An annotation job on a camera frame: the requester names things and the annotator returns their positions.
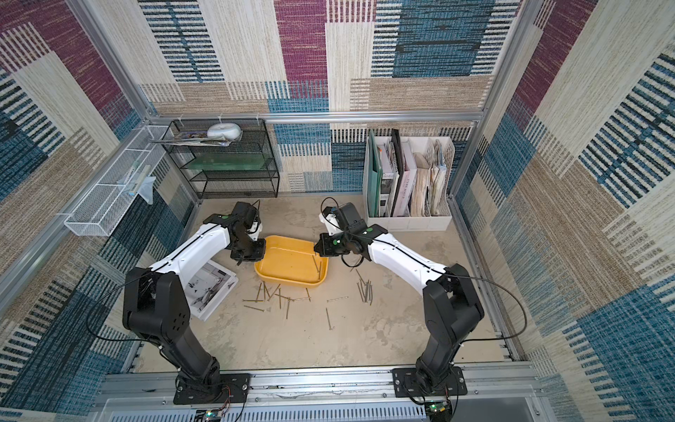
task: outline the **black mounting plate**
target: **black mounting plate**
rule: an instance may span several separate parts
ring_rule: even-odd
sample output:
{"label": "black mounting plate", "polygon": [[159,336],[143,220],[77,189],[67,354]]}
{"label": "black mounting plate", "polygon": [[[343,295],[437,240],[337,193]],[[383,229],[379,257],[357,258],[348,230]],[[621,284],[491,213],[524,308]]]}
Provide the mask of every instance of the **black mounting plate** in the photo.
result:
{"label": "black mounting plate", "polygon": [[[229,402],[243,403],[248,397],[248,382],[251,378],[249,373],[222,373],[220,374],[220,382],[224,386],[229,386]],[[205,399],[203,392],[190,388],[180,378],[178,381],[178,388],[173,397],[174,404],[204,404],[204,403],[222,403],[225,402],[225,396],[222,394],[216,397]]]}
{"label": "black mounting plate", "polygon": [[[448,375],[445,379],[445,386],[448,388],[448,396],[466,396],[468,390],[466,389],[466,382],[464,382],[464,374],[459,367],[451,367],[453,375]],[[424,393],[417,384],[415,378],[415,368],[397,368],[392,369],[391,374],[394,377],[394,391],[396,397],[421,397],[424,396],[445,396],[445,391],[433,391],[431,393]]]}

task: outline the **purple fabric patch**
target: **purple fabric patch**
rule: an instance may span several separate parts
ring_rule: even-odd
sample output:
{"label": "purple fabric patch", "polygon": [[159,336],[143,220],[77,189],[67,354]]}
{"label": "purple fabric patch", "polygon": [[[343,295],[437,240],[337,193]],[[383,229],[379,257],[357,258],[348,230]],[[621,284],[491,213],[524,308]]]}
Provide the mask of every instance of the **purple fabric patch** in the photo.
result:
{"label": "purple fabric patch", "polygon": [[274,8],[287,80],[328,79],[326,1],[274,0]]}

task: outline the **white file organizer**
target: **white file organizer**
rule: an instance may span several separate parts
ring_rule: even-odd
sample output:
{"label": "white file organizer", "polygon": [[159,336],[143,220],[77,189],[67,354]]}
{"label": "white file organizer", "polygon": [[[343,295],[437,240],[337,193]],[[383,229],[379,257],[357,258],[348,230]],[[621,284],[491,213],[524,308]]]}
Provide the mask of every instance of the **white file organizer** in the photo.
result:
{"label": "white file organizer", "polygon": [[[375,142],[377,143],[380,140],[389,140],[388,136],[376,136]],[[445,175],[445,185],[448,185],[448,180],[450,180],[450,169],[452,168],[452,159],[454,156],[455,148],[450,140],[449,136],[402,136],[401,142],[409,142],[410,149],[413,153],[422,153],[424,154],[427,150],[427,145],[429,142],[435,142],[439,140],[441,147],[444,152],[443,154],[445,159],[445,165],[448,167],[448,171]],[[368,186],[368,162],[371,158],[371,147],[370,147],[370,138],[366,140],[366,159],[364,162],[363,169],[363,209],[361,210],[362,215],[366,219],[366,222],[369,226],[373,224],[379,224],[381,227],[389,230],[390,232],[444,232],[452,217],[450,216],[450,207],[448,202],[444,201],[442,207],[442,214],[437,217],[369,217],[368,216],[368,198],[367,198],[367,186]]]}

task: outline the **book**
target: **book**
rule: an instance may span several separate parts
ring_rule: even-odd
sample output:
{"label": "book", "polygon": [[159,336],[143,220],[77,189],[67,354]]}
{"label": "book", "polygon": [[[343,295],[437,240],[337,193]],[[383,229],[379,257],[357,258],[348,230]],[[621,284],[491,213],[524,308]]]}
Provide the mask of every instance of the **book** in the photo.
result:
{"label": "book", "polygon": [[398,195],[394,199],[394,213],[392,217],[405,217],[410,196],[415,185],[415,178],[417,176],[417,164],[415,158],[412,156],[412,149],[410,143],[401,141],[401,157],[403,172],[400,175],[398,183]]}
{"label": "book", "polygon": [[396,185],[398,183],[398,172],[392,165],[391,141],[379,140],[378,151],[382,163],[382,182],[380,183],[380,204],[379,217],[389,217],[392,212]]}

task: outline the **white wire basket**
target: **white wire basket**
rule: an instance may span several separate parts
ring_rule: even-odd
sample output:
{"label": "white wire basket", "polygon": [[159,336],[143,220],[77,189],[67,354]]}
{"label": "white wire basket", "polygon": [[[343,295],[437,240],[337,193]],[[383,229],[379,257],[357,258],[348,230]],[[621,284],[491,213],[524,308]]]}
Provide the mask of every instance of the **white wire basket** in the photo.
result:
{"label": "white wire basket", "polygon": [[138,193],[130,194],[141,172],[151,175],[165,154],[160,139],[167,126],[145,126],[65,220],[77,236],[110,236]]}

